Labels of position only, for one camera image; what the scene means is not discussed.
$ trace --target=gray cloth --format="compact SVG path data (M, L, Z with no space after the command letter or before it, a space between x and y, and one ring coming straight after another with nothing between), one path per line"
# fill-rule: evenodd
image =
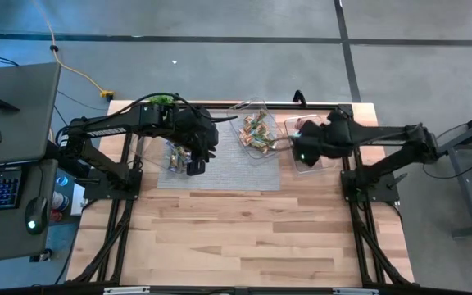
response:
M158 188L179 189L219 189L275 191L279 190L278 157L274 155L257 160L249 156L239 143L229 122L216 124L219 143L216 146L216 158L206 164L202 175L187 176L176 174L167 169L161 170L157 180ZM169 165L168 160L162 163Z

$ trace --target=black mouse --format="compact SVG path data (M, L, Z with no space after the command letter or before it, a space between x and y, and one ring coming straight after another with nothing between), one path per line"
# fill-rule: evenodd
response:
M36 197L25 209L25 227L29 234L41 234L47 227L47 199Z

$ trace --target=candy wrapper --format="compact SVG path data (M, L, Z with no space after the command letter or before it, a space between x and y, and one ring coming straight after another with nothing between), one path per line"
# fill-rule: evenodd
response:
M166 143L170 147L169 170L175 173L184 173L187 164L192 161L191 153L180 145L172 142Z
M246 116L243 128L239 130L239 138L243 145L251 146L266 154L275 149L276 141L270 133L269 126L263 121L267 113L263 110L257 115Z

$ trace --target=wooden tabletop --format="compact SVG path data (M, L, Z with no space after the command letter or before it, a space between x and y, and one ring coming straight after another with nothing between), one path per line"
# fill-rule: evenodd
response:
M112 102L109 113L128 103ZM378 124L373 104L352 105L356 121ZM271 112L279 126L292 116L326 117L328 113ZM100 150L119 161L123 142L120 135L102 138ZM365 164L385 155L382 147L362 147L361 154ZM158 189L160 167L144 161L121 284L361 286L351 214L338 177L341 162L323 174L296 177L291 156L290 152L279 155L280 190L272 192ZM110 207L111 201L103 200L84 212L67 279L79 275L102 246ZM396 212L383 203L372 207L380 247L402 275L413 281ZM109 275L115 255L114 248ZM366 255L374 278L369 250Z

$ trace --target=concrete floor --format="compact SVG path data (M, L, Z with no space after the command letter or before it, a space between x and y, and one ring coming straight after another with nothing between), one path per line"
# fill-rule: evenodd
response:
M333 0L41 3L60 34L341 36ZM472 40L472 0L342 0L342 5L350 38ZM47 28L29 2L0 0L0 32L35 34ZM21 64L52 61L49 44L0 40L0 56ZM66 64L117 91L117 99L171 91L190 99L258 96L287 101L301 89L311 101L352 101L351 72L347 75L341 44L67 41L59 46ZM353 45L351 52L361 100L375 104L380 124L424 122L439 134L472 118L472 47ZM107 107L96 89L73 73L62 72L59 89L93 107ZM57 106L67 120L104 113L60 95ZM52 126L62 126L56 115ZM445 161L429 170L436 175L452 174ZM409 176L398 191L416 282L472 291L472 238L451 238L453 229L470 225L456 181L430 179L418 165L404 171ZM74 230L67 226L49 232L50 243L61 241L59 256L49 263L0 261L0 273L8 274L0 280L0 288L53 283Z

